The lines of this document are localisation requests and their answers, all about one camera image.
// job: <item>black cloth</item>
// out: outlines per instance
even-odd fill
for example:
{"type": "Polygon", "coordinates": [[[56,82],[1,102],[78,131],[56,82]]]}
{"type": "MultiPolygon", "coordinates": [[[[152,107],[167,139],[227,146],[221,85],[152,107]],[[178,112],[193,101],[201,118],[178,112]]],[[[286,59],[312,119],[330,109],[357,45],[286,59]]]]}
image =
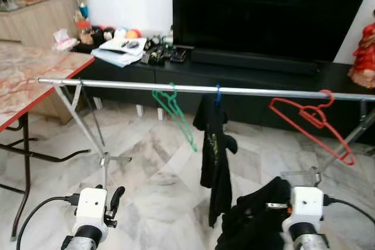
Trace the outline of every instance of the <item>black cloth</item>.
{"type": "Polygon", "coordinates": [[[232,188],[226,148],[237,152],[237,142],[223,132],[223,124],[228,118],[222,106],[216,105],[204,95],[200,102],[193,125],[204,131],[202,175],[200,184],[211,188],[209,225],[214,226],[221,213],[230,210],[232,188]]]}
{"type": "Polygon", "coordinates": [[[239,197],[237,205],[223,216],[223,233],[215,250],[283,250],[281,224],[288,218],[286,211],[268,210],[266,203],[287,203],[290,185],[280,177],[247,196],[239,197]]]}

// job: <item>marble floor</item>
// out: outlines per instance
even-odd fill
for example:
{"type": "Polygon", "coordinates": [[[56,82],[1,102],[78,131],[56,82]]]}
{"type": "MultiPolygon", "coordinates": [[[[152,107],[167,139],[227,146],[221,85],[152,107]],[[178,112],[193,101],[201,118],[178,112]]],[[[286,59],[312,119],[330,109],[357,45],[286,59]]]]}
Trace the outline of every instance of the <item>marble floor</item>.
{"type": "MultiPolygon", "coordinates": [[[[94,128],[92,115],[81,112],[94,128]]],[[[199,185],[202,151],[193,152],[173,121],[159,122],[156,110],[145,109],[140,118],[135,106],[104,101],[96,111],[112,156],[130,156],[109,166],[108,192],[125,186],[117,214],[118,227],[110,229],[99,249],[197,249],[212,250],[221,233],[221,220],[208,227],[210,190],[199,185]]],[[[30,135],[35,151],[64,157],[78,149],[90,148],[74,121],[62,126],[53,119],[30,116],[30,135]]],[[[324,157],[321,150],[298,133],[262,128],[237,122],[226,125],[226,133],[238,143],[236,155],[228,152],[233,203],[259,189],[283,171],[304,170],[317,166],[324,157]]],[[[194,130],[198,148],[203,134],[194,130]]],[[[0,142],[20,137],[19,132],[0,133],[0,142]]],[[[357,165],[334,163],[323,175],[321,188],[336,198],[347,200],[375,216],[375,159],[365,156],[368,146],[352,146],[357,165]]],[[[21,156],[1,151],[0,182],[23,188],[21,156]]],[[[101,183],[98,156],[92,152],[65,163],[31,160],[32,188],[25,216],[42,200],[65,196],[101,183]]],[[[15,249],[9,242],[13,218],[21,195],[0,189],[0,249],[15,249]]],[[[64,202],[49,203],[38,211],[26,228],[23,250],[60,249],[74,224],[74,208],[64,202]]],[[[341,204],[325,207],[323,229],[332,249],[375,249],[374,225],[357,211],[341,204]]]]}

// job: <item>horizontal metal bar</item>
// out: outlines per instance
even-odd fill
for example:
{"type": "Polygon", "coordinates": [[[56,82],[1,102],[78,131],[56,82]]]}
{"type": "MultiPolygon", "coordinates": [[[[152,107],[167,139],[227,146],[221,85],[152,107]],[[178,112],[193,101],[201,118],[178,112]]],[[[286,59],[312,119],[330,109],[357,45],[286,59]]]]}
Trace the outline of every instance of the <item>horizontal metal bar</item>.
{"type": "Polygon", "coordinates": [[[19,190],[19,189],[16,189],[15,187],[9,187],[9,186],[6,186],[4,184],[0,184],[0,188],[6,189],[6,190],[10,190],[10,191],[14,191],[15,193],[21,193],[21,194],[25,193],[24,190],[19,190]]]}
{"type": "MultiPolygon", "coordinates": [[[[159,91],[173,91],[186,93],[217,93],[217,87],[207,86],[189,86],[189,85],[175,85],[169,84],[153,84],[153,83],[135,83],[135,82],[121,82],[121,81],[101,81],[101,80],[77,80],[77,79],[57,79],[57,78],[39,78],[38,82],[55,85],[82,85],[86,87],[101,87],[101,88],[116,88],[116,89],[131,89],[131,90],[159,90],[159,91]]],[[[325,99],[329,96],[321,92],[309,91],[288,91],[288,90],[266,90],[266,89],[250,89],[250,88],[229,88],[221,87],[220,92],[227,95],[247,95],[247,96],[263,96],[263,97],[288,97],[288,98],[311,98],[311,99],[325,99]]],[[[347,101],[375,101],[375,95],[362,94],[346,94],[334,93],[336,100],[347,101]]]]}

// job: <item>metal clothes rack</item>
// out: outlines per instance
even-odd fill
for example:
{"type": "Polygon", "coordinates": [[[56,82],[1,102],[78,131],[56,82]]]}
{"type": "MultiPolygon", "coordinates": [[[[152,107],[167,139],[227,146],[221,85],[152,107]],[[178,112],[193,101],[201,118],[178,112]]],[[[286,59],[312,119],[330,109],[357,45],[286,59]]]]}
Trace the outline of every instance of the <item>metal clothes rack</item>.
{"type": "MultiPolygon", "coordinates": [[[[288,98],[311,98],[311,99],[329,99],[330,96],[322,92],[309,92],[309,91],[287,91],[287,90],[264,90],[264,89],[250,89],[250,88],[228,88],[228,87],[206,87],[206,86],[189,86],[189,85],[169,85],[169,84],[153,84],[153,83],[130,83],[120,81],[100,81],[100,80],[75,80],[75,79],[58,79],[58,78],[39,78],[38,82],[53,84],[59,97],[64,102],[78,126],[82,129],[87,139],[90,141],[94,149],[100,156],[100,164],[103,168],[103,182],[104,187],[107,185],[107,169],[109,161],[116,159],[111,157],[101,142],[93,135],[90,128],[86,125],[85,121],[75,111],[76,105],[79,100],[80,92],[83,86],[86,87],[100,87],[100,88],[115,88],[115,89],[130,89],[130,90],[159,90],[159,91],[174,91],[184,93],[206,93],[215,94],[220,91],[225,95],[247,95],[247,96],[263,96],[263,97],[288,97],[288,98]],[[62,87],[75,86],[73,102],[70,103],[67,97],[63,94],[62,87]]],[[[375,108],[367,113],[367,102],[374,102],[375,95],[363,94],[347,94],[347,93],[334,93],[336,100],[346,101],[359,101],[360,102],[360,121],[358,126],[345,138],[346,143],[355,142],[374,122],[375,122],[375,108]]],[[[343,147],[340,145],[336,148],[336,152],[341,154],[343,147]]],[[[325,162],[319,167],[318,170],[311,169],[323,173],[336,158],[329,156],[325,162]]]]}

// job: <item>red plastic hanger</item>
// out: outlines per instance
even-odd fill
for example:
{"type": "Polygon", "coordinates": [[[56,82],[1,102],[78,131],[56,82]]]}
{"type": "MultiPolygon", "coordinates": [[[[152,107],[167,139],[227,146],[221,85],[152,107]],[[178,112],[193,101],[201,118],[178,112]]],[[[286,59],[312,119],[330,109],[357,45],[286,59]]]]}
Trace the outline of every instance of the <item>red plastic hanger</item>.
{"type": "Polygon", "coordinates": [[[327,104],[321,104],[316,106],[313,105],[300,105],[296,102],[284,99],[284,98],[273,98],[269,108],[271,108],[277,115],[279,115],[281,118],[286,120],[288,123],[290,123],[294,128],[296,128],[298,131],[300,131],[302,134],[307,136],[310,140],[316,142],[319,146],[327,150],[330,154],[332,154],[334,157],[340,159],[343,163],[346,165],[354,165],[355,159],[353,156],[350,157],[350,160],[348,160],[348,156],[352,154],[351,148],[349,148],[349,145],[345,142],[345,140],[341,137],[341,135],[337,132],[337,130],[327,122],[327,117],[324,114],[324,112],[321,110],[321,108],[327,108],[330,107],[334,102],[334,97],[331,91],[329,90],[322,90],[320,92],[326,93],[330,96],[330,101],[327,104]],[[329,146],[324,144],[322,141],[311,135],[309,132],[304,130],[302,127],[297,125],[293,120],[288,118],[285,114],[283,114],[281,111],[276,109],[274,107],[275,102],[284,102],[289,105],[293,105],[297,108],[299,108],[299,114],[303,118],[305,118],[308,122],[310,122],[313,126],[317,127],[318,129],[328,128],[334,136],[339,140],[339,142],[342,144],[342,146],[345,149],[344,155],[339,155],[337,152],[335,152],[333,149],[331,149],[329,146]]]}

